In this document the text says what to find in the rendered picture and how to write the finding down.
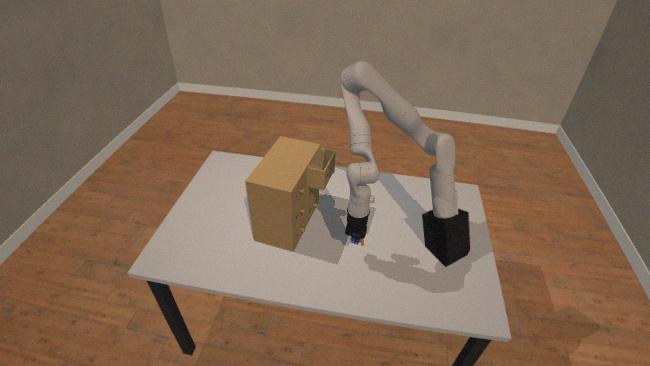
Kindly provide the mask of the small tan wooden chest of drawers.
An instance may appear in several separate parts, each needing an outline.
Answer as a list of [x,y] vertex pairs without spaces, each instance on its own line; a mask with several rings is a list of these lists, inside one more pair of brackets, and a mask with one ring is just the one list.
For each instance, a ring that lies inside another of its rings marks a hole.
[[280,136],[245,180],[254,241],[294,252],[292,191],[319,147]]

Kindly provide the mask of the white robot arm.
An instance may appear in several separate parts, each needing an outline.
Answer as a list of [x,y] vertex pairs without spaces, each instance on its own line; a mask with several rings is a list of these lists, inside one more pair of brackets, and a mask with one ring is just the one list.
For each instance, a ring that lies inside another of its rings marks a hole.
[[360,106],[359,92],[367,90],[380,101],[384,115],[390,122],[410,136],[427,154],[436,157],[436,165],[429,168],[433,215],[438,218],[457,215],[453,137],[427,127],[416,108],[365,61],[359,61],[344,69],[340,75],[340,85],[349,123],[351,153],[366,160],[351,163],[347,167],[350,203],[356,207],[367,206],[371,195],[367,184],[376,183],[379,178],[379,169],[372,150],[371,129]]

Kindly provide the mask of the brown wooden drawer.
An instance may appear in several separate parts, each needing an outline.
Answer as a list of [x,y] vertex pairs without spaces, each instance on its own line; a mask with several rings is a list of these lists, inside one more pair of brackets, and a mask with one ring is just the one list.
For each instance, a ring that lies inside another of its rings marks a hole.
[[316,191],[316,188],[311,188],[311,187],[307,188],[307,206],[308,206],[312,196],[314,195],[315,191]]
[[293,232],[298,225],[302,215],[305,213],[307,208],[307,190],[305,191],[303,197],[301,198],[299,204],[297,205],[295,211],[293,212]]
[[[306,227],[306,225],[307,225],[307,209],[306,209],[305,213],[303,214],[303,216],[302,216],[302,218],[301,218],[301,220],[300,220],[298,226],[296,227],[296,229],[295,229],[295,231],[294,231],[294,233],[293,233],[293,237],[294,237],[294,249],[295,249],[295,247],[296,247],[296,245],[297,245],[297,243],[298,243],[298,241],[299,241],[299,239],[300,239],[302,233],[305,232],[305,227]],[[301,231],[302,231],[302,232],[301,232]]]
[[305,170],[299,182],[297,183],[294,190],[292,191],[292,211],[295,210],[302,195],[305,193],[306,188],[307,188],[307,169]]
[[310,203],[309,203],[309,205],[307,207],[307,223],[308,223],[313,211],[315,210],[315,208],[317,208],[318,194],[319,194],[319,189],[316,190],[314,196],[312,197],[312,199],[311,199],[311,201],[310,201]]
[[307,187],[324,190],[335,172],[336,151],[320,148],[307,167]]

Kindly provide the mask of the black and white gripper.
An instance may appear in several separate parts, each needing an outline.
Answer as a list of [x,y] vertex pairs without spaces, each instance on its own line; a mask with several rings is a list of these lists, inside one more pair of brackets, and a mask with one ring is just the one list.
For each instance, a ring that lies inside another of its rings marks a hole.
[[[356,207],[352,205],[349,201],[347,208],[347,225],[345,229],[345,234],[351,236],[350,240],[352,241],[353,237],[359,238],[359,243],[361,239],[365,238],[367,231],[367,222],[368,215],[370,213],[370,204],[374,203],[375,197],[370,196],[370,202],[367,206]],[[352,237],[353,236],[353,237]],[[361,238],[361,239],[360,239]]]

